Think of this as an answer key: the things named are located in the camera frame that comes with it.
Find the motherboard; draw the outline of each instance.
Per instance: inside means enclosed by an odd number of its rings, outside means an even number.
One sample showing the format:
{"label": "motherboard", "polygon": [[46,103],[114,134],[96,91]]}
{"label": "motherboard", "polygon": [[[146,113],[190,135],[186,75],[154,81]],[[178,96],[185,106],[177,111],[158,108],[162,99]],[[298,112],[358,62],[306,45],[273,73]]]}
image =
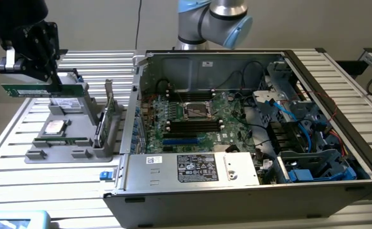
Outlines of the motherboard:
{"label": "motherboard", "polygon": [[232,112],[236,94],[166,94],[149,96],[142,103],[146,153],[253,152],[249,128]]}

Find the green circuit board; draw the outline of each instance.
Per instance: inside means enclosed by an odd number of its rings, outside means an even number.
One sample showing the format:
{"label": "green circuit board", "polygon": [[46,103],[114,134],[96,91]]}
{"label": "green circuit board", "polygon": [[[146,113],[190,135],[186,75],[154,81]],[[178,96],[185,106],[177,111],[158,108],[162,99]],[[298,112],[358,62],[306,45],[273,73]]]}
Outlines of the green circuit board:
{"label": "green circuit board", "polygon": [[186,152],[213,152],[214,147],[224,145],[236,145],[241,152],[253,152],[254,147],[252,146],[253,140],[246,139],[244,143],[244,138],[249,131],[249,128],[241,124],[236,118],[232,116],[230,112],[234,109],[234,104],[237,100],[229,102],[228,96],[232,95],[229,93],[222,94],[222,96],[217,96],[209,102],[209,113],[210,115],[200,116],[194,115],[194,117],[185,118],[184,116],[184,106],[185,103],[169,102],[165,98],[157,97],[152,102],[152,112],[149,113],[149,117],[156,119],[153,121],[153,125],[150,120],[145,122],[146,125],[146,153],[162,153],[162,135],[168,133],[165,129],[166,120],[172,122],[177,121],[197,121],[197,120],[217,120],[221,118],[224,128],[220,132],[198,132],[197,139],[198,144],[196,145],[170,145],[172,151],[168,153],[186,153]]}

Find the power supply label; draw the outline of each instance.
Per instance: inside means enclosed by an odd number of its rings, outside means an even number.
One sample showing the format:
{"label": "power supply label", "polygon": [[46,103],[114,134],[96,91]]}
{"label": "power supply label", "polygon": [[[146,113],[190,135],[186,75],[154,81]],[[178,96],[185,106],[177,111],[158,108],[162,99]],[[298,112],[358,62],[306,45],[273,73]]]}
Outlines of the power supply label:
{"label": "power supply label", "polygon": [[218,181],[214,155],[177,155],[177,180],[181,183]]}

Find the robotic arm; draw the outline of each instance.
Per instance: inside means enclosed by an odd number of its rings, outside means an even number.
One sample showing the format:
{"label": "robotic arm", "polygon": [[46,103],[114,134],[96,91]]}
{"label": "robotic arm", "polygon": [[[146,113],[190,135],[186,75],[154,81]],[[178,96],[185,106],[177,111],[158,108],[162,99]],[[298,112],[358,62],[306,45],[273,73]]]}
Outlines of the robotic arm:
{"label": "robotic arm", "polygon": [[6,51],[0,73],[46,83],[48,90],[56,92],[61,84],[57,25],[44,21],[46,14],[44,0],[0,0],[0,46]]}
{"label": "robotic arm", "polygon": [[208,49],[206,41],[233,49],[252,26],[246,11],[244,0],[178,0],[176,49]]}

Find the white wall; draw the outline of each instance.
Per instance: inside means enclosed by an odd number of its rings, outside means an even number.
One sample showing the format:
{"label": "white wall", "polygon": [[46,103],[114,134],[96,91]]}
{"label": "white wall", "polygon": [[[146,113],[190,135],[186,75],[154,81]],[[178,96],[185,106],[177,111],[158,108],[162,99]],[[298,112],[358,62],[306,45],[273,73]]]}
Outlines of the white wall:
{"label": "white wall", "polygon": [[[246,2],[254,23],[240,48],[323,47],[334,58],[354,59],[362,47],[372,47],[372,0]],[[58,24],[61,48],[133,49],[137,0],[46,0],[46,5],[46,20]],[[168,49],[174,45],[176,9],[176,0],[142,0],[140,49]],[[14,102],[1,87],[0,102]]]}

